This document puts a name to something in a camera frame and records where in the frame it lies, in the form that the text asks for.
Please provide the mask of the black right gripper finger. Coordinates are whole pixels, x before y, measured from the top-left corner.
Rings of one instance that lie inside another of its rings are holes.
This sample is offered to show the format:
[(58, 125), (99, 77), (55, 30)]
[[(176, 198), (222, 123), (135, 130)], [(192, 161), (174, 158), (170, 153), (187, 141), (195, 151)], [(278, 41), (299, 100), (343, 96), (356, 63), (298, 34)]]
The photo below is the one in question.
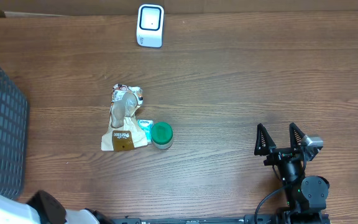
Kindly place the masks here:
[(257, 125), (257, 139), (255, 143), (254, 155), (267, 156), (276, 149), (276, 144), (270, 137), (267, 129), (262, 123)]
[(290, 147), (297, 148), (301, 144), (301, 140), (305, 136), (305, 133), (295, 123), (290, 123), (289, 132)]

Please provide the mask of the green lid jar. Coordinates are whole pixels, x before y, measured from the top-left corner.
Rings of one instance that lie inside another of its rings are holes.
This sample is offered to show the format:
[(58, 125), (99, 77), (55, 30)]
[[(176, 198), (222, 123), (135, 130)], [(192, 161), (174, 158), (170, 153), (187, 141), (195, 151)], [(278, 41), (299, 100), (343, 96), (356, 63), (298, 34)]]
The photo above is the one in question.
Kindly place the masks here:
[(159, 149), (168, 149), (173, 144), (173, 129), (166, 122), (155, 123), (151, 129), (153, 144)]

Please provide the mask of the teal Kleenex tissue pack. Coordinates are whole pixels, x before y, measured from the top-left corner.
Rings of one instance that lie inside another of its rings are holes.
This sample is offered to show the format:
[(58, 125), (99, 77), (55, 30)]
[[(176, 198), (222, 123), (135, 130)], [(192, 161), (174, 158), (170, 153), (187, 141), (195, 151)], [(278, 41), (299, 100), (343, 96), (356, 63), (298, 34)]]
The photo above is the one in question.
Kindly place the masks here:
[(139, 127), (145, 132), (147, 142), (151, 144), (152, 143), (151, 130), (152, 130), (152, 126), (154, 125), (154, 122), (149, 119), (138, 119), (137, 123)]

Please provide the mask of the beige Pantree bread bag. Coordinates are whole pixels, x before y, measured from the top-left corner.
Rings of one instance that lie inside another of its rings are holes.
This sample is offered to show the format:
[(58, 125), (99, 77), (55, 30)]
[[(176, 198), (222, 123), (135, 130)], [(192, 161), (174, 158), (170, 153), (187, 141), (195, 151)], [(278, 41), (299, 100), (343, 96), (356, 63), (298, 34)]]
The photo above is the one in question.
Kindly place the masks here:
[(143, 105), (143, 100), (142, 89), (138, 86), (113, 86), (109, 126), (101, 138), (103, 151), (130, 151), (148, 145), (145, 131), (135, 117), (135, 112)]

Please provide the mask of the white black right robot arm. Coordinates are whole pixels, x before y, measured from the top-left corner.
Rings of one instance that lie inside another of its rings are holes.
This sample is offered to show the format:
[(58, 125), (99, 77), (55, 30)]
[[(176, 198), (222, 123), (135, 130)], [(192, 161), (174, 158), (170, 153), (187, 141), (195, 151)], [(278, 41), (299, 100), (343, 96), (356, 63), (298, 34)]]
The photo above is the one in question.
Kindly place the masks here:
[(326, 209), (330, 184), (318, 175), (306, 175), (306, 165), (323, 148), (323, 140), (305, 134), (295, 123), (289, 125), (290, 147), (278, 148), (263, 124), (257, 125), (254, 154), (265, 156), (264, 165), (271, 167), (282, 186), (265, 196), (255, 209), (253, 221), (258, 223), (262, 205), (280, 192), (284, 192), (287, 206), (278, 208), (267, 223), (329, 223), (321, 213)]

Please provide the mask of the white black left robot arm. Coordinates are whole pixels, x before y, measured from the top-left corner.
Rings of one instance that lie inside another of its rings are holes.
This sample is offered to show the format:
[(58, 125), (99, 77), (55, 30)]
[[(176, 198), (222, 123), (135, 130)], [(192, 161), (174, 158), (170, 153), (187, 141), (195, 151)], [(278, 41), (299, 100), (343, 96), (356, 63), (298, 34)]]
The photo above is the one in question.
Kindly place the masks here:
[(112, 223), (104, 215), (88, 210), (65, 209), (49, 193), (40, 190), (27, 203), (0, 195), (0, 223)]

